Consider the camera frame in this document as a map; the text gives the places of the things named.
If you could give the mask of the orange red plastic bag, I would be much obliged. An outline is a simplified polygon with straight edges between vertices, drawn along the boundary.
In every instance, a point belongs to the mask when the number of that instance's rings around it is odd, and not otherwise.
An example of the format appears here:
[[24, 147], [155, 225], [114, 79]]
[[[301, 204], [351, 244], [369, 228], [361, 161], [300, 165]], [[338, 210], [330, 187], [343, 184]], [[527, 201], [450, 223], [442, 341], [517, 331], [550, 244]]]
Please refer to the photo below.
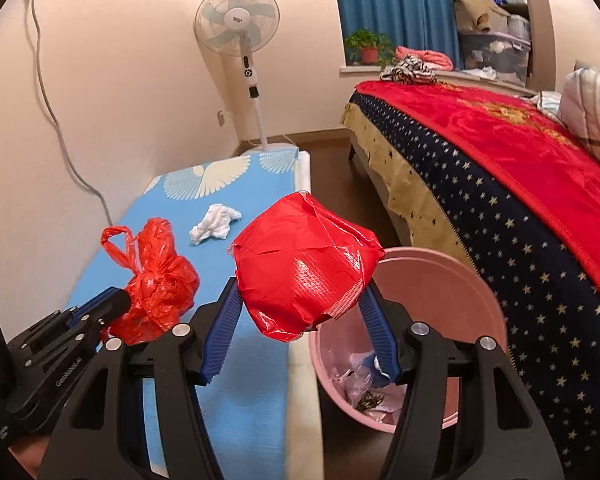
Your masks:
[[100, 244], [118, 266], [132, 272], [125, 286], [131, 307], [107, 325], [107, 335], [129, 346], [144, 344], [172, 330], [194, 306], [200, 278], [176, 251], [168, 220], [150, 218], [136, 234], [126, 226], [110, 226], [102, 230]]

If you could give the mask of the beige jacket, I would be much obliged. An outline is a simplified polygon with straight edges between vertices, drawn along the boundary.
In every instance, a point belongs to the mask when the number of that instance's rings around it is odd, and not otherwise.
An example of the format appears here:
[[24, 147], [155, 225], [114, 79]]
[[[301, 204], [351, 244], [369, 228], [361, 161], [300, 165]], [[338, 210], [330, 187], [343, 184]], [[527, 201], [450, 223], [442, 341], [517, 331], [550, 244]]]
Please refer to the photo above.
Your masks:
[[493, 0], [453, 0], [459, 32], [508, 32], [509, 13]]

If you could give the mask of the white standing fan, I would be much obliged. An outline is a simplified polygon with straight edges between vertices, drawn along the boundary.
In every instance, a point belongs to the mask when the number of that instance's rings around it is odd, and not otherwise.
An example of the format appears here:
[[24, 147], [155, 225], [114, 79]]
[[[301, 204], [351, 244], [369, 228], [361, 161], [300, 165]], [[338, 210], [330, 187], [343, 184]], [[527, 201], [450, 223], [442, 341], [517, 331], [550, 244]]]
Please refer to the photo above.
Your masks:
[[289, 150], [294, 144], [270, 142], [264, 132], [260, 88], [253, 55], [275, 36], [280, 21], [276, 0], [202, 0], [196, 12], [197, 40], [213, 53], [239, 58], [258, 128], [260, 145], [249, 153]]

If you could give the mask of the red blanket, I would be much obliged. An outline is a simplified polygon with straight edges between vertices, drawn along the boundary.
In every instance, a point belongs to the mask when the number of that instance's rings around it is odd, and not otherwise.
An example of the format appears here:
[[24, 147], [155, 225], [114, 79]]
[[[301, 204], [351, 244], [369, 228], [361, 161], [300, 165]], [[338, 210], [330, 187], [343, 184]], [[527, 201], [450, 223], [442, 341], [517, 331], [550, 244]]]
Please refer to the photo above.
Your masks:
[[442, 135], [551, 228], [600, 292], [600, 163], [528, 102], [475, 87], [366, 80], [355, 94]]

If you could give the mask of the potted green plant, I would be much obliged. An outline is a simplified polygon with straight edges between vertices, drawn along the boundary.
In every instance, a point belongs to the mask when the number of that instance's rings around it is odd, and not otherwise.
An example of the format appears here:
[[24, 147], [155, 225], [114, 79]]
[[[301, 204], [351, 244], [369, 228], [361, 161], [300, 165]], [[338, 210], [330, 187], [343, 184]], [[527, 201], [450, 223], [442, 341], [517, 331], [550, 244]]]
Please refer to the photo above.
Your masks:
[[344, 50], [350, 65], [385, 67], [393, 62], [393, 43], [388, 35], [360, 28], [344, 38]]

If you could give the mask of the bed with star blanket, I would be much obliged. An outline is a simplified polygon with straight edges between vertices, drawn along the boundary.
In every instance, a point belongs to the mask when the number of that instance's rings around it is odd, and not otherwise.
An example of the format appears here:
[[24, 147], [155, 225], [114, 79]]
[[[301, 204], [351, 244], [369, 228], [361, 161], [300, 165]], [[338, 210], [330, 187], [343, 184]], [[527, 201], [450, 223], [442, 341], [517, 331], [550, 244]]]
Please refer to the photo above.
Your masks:
[[416, 247], [488, 284], [570, 478], [600, 478], [600, 292], [531, 209], [442, 135], [353, 91], [342, 115]]

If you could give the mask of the red shiny wrapper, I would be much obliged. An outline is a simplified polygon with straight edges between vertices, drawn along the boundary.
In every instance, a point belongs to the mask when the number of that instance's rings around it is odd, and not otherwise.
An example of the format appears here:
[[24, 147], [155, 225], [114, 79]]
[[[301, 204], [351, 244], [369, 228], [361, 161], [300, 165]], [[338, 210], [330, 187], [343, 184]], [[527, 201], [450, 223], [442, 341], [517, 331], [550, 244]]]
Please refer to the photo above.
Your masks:
[[385, 249], [374, 232], [293, 192], [240, 232], [228, 252], [260, 333], [289, 342], [358, 301]]

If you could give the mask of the zebra striped cloth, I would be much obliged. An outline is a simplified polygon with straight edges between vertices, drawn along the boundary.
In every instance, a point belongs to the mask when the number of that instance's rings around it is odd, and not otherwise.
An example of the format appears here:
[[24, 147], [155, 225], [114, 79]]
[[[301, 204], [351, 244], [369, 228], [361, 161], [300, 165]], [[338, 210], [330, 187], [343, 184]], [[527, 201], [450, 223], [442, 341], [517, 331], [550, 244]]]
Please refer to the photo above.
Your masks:
[[413, 55], [407, 55], [391, 68], [387, 67], [379, 78], [398, 84], [435, 84], [437, 82], [437, 77], [430, 68]]

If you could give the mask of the pink folded clothes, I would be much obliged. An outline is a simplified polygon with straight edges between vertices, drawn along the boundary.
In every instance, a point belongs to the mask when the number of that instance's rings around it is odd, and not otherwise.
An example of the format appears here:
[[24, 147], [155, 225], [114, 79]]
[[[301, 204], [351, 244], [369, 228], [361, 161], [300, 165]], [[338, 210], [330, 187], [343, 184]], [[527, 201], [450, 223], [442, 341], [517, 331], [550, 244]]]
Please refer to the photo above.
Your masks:
[[444, 72], [452, 72], [454, 64], [452, 60], [444, 53], [431, 50], [415, 50], [404, 46], [397, 46], [394, 50], [394, 56], [398, 60], [404, 58], [417, 58], [420, 62], [430, 70], [443, 70]]

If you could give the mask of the pink plastic trash bin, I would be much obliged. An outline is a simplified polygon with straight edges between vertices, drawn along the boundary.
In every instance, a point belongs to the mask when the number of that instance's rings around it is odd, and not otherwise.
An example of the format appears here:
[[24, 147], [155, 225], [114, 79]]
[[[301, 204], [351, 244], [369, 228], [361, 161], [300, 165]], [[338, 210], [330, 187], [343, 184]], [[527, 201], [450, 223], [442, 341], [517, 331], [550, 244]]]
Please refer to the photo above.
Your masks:
[[[388, 248], [374, 280], [382, 296], [402, 304], [412, 320], [442, 336], [471, 344], [490, 336], [507, 349], [504, 316], [489, 286], [458, 260], [431, 249]], [[311, 360], [318, 381], [343, 413], [361, 424], [392, 434], [396, 425], [367, 418], [347, 404], [332, 380], [349, 369], [352, 353], [373, 351], [357, 306], [310, 333]]]

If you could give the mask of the striped pillow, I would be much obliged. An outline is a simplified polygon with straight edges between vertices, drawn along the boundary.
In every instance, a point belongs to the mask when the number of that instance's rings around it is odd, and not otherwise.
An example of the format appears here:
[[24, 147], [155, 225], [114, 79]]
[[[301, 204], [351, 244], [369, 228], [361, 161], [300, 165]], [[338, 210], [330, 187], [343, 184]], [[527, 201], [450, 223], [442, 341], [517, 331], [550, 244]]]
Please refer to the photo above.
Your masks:
[[600, 162], [600, 70], [583, 67], [567, 76], [558, 117]]

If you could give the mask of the white tissue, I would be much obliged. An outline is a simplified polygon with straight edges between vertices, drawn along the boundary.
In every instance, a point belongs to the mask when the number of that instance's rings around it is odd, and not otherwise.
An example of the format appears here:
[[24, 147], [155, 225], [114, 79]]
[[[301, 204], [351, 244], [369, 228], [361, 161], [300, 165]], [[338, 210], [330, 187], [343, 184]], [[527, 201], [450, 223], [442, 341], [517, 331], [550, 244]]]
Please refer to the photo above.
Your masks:
[[223, 204], [212, 204], [207, 212], [196, 226], [189, 231], [189, 238], [193, 245], [215, 238], [216, 240], [226, 240], [230, 234], [230, 225], [242, 220], [242, 213]]

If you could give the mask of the clear storage box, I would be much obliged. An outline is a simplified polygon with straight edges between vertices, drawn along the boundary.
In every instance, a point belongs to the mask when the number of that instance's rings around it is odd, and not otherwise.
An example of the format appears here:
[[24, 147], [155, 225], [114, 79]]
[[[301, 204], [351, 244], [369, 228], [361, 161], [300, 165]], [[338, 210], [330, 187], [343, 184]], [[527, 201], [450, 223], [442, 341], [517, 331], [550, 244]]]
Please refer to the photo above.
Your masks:
[[504, 32], [461, 32], [460, 54], [465, 70], [486, 70], [496, 80], [524, 87], [531, 52], [529, 41]]

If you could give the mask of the purple foam sheet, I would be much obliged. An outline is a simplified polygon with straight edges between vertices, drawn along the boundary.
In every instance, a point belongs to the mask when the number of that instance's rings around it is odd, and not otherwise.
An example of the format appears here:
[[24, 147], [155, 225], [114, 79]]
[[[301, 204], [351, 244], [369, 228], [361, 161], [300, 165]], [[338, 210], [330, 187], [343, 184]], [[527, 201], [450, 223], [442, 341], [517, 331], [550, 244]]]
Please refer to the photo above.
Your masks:
[[373, 388], [382, 388], [390, 384], [389, 376], [381, 369], [375, 351], [352, 353], [348, 375]]

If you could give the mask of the bookshelf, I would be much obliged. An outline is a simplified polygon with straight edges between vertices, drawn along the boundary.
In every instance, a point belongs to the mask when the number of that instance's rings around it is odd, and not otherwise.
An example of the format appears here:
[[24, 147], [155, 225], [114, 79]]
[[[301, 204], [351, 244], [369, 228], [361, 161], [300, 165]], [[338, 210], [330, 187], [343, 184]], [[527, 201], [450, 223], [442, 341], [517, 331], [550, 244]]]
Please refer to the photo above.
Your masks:
[[510, 14], [523, 16], [530, 24], [532, 49], [527, 87], [533, 90], [556, 90], [557, 44], [550, 0], [505, 3], [504, 9]]

